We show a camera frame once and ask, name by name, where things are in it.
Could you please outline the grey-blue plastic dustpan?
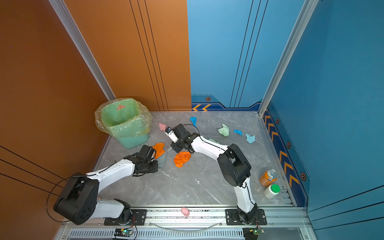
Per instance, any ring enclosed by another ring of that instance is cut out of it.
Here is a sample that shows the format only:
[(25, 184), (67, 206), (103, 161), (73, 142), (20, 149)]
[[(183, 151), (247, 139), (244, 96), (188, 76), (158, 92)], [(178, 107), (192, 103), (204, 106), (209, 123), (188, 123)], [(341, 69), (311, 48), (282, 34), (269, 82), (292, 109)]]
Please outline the grey-blue plastic dustpan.
[(158, 161), (158, 167), (161, 168), (167, 159), (168, 153), (172, 150), (172, 147), (169, 147), (164, 154), (162, 154), (159, 158), (157, 158)]

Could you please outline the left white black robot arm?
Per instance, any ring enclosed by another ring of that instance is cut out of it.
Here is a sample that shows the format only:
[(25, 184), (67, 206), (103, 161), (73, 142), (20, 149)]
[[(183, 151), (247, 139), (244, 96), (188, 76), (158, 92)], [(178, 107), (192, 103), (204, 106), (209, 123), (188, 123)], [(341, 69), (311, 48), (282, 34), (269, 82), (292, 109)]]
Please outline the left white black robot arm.
[(157, 151), (144, 145), (138, 153), (87, 174), (70, 176), (54, 204), (54, 211), (70, 222), (81, 225), (89, 219), (109, 219), (118, 225), (131, 224), (131, 205), (119, 200), (101, 200), (99, 193), (125, 177), (142, 177), (158, 170)]

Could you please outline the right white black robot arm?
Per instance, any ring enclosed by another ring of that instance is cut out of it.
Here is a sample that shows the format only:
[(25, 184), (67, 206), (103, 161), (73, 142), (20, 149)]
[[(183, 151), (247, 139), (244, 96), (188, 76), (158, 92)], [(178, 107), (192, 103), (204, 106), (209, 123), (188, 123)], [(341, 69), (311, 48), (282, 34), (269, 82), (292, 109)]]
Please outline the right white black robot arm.
[(240, 221), (250, 225), (256, 220), (258, 206), (252, 196), (250, 176), (252, 166), (239, 146), (229, 146), (212, 142), (199, 132), (190, 133), (182, 124), (174, 128), (166, 127), (165, 133), (172, 140), (171, 147), (176, 153), (187, 150), (200, 153), (219, 164), (225, 180), (234, 187)]

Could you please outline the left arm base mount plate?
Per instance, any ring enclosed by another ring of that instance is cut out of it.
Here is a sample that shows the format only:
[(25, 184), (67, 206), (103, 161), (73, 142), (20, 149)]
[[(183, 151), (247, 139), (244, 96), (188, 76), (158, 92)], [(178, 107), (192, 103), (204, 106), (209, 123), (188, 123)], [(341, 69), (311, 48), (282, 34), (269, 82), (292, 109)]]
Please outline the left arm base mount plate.
[(105, 226), (143, 226), (147, 217), (146, 209), (131, 209), (123, 211), (117, 219), (105, 218)]

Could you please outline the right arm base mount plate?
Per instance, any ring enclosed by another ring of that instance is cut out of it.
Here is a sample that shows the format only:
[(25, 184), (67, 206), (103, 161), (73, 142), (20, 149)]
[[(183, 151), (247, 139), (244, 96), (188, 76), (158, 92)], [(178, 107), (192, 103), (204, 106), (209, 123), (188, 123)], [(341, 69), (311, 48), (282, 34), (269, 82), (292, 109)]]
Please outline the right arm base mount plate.
[(249, 213), (244, 213), (239, 209), (226, 209), (226, 223), (228, 226), (235, 225), (258, 225), (266, 226), (267, 218), (263, 209), (256, 209)]

